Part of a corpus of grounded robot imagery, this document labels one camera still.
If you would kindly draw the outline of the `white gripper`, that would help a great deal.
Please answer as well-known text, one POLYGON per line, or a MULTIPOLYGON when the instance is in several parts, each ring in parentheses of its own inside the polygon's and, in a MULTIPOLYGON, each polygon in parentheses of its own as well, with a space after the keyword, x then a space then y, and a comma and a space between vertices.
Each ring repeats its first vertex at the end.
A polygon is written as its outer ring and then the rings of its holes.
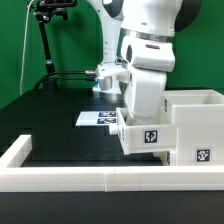
POLYGON ((127 67, 131 79, 125 91, 125 103, 135 119, 152 119, 159 110, 166 85, 165 72, 127 67))

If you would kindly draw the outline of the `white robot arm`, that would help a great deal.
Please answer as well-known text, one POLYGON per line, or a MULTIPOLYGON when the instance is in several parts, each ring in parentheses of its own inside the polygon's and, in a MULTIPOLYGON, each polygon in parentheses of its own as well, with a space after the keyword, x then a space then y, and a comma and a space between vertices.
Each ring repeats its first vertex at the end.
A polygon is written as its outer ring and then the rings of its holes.
POLYGON ((129 114, 151 119, 158 113, 175 56, 168 41, 190 26, 202 0, 87 0, 99 16, 103 59, 98 90, 121 94, 129 114))

